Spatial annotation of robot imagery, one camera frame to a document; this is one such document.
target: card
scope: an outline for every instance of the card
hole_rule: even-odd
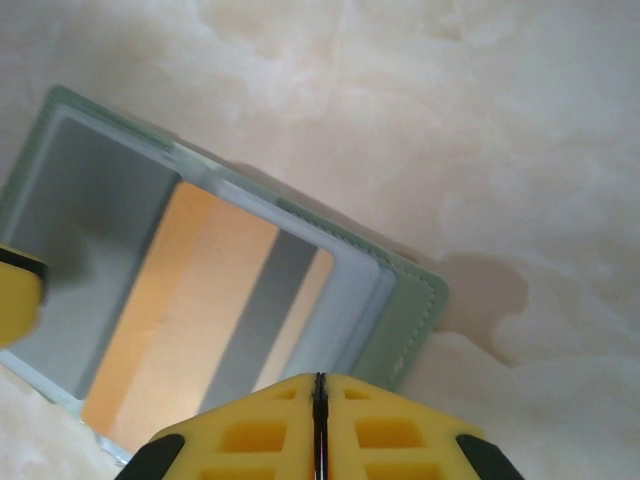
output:
[[[135,451],[163,427],[197,414],[209,397],[231,401],[277,381],[333,263],[326,249],[179,184],[84,420]]]

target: card holder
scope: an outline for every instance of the card holder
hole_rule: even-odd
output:
[[[201,408],[234,399],[248,384],[260,388],[278,375],[303,371],[349,373],[397,388],[446,302],[440,278],[215,157],[64,87],[47,97],[0,197],[0,242],[49,263],[53,285],[39,328],[0,352],[0,362],[82,415],[170,198],[184,182],[334,259],[329,277],[308,275],[309,291],[316,292],[313,308],[311,300],[292,302],[277,333],[269,334],[271,349],[259,355],[261,368],[245,375],[248,381],[240,382],[240,374],[227,377],[209,397],[217,400],[209,404],[205,395]],[[152,282],[149,291],[154,289],[161,288]],[[311,314],[296,317],[296,311]],[[149,336],[156,334],[154,328]],[[254,327],[245,330],[250,336]],[[251,345],[244,342],[238,345]],[[251,364],[235,357],[234,365]],[[229,382],[243,386],[231,388]],[[219,394],[234,388],[235,393]],[[109,394],[109,388],[102,390],[101,399]]]

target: stain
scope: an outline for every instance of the stain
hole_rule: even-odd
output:
[[[463,334],[503,363],[509,363],[494,348],[491,332],[505,316],[522,313],[529,304],[525,278],[507,260],[475,253],[420,263],[449,285],[449,304],[437,330]]]

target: white marble surface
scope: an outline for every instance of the white marble surface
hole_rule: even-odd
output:
[[[637,479],[639,45],[634,0],[3,0],[0,171],[54,83],[256,167],[449,282],[405,394],[528,480]],[[111,477],[1,382],[0,477]]]

